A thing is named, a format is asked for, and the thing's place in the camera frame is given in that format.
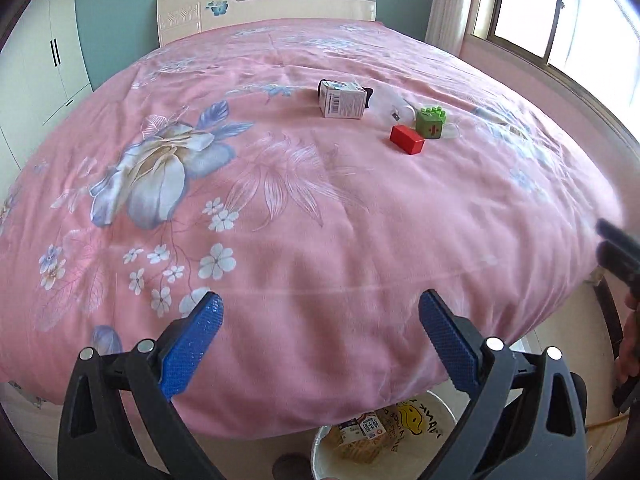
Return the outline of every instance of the floor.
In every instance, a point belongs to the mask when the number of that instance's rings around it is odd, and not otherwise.
[[[562,350],[570,369],[579,373],[587,383],[588,424],[617,415],[611,402],[615,381],[609,336],[590,286],[579,287],[558,312],[516,345],[514,349],[533,353],[540,353],[548,346]],[[433,391],[459,418],[466,407],[467,396],[457,392],[450,382],[437,386]],[[38,410],[7,384],[0,384],[0,402],[32,455],[56,478],[55,451],[60,408],[45,403]],[[162,468],[148,435],[139,430],[136,429],[136,436],[148,462]],[[307,431],[254,442],[210,438],[198,438],[198,441],[228,480],[272,480],[271,464],[274,460],[287,452],[309,454],[314,435],[315,431]],[[591,446],[591,468],[601,462],[601,454],[612,451],[610,442],[613,437],[607,439],[602,446]]]

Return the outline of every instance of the white box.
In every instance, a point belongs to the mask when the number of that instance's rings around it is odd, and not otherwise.
[[[356,83],[322,80],[320,109],[328,119],[361,119],[367,105],[367,91]]]

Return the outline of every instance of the green block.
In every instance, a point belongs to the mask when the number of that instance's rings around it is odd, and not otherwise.
[[[422,108],[415,118],[415,129],[425,139],[439,139],[447,120],[447,113],[441,107]]]

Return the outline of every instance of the white wardrobe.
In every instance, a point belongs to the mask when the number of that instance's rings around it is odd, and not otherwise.
[[[76,0],[32,0],[0,52],[0,195],[28,158],[92,92]]]

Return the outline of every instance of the headboard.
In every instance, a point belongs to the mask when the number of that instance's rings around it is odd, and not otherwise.
[[[273,18],[376,19],[376,0],[158,0],[160,46],[205,30]]]

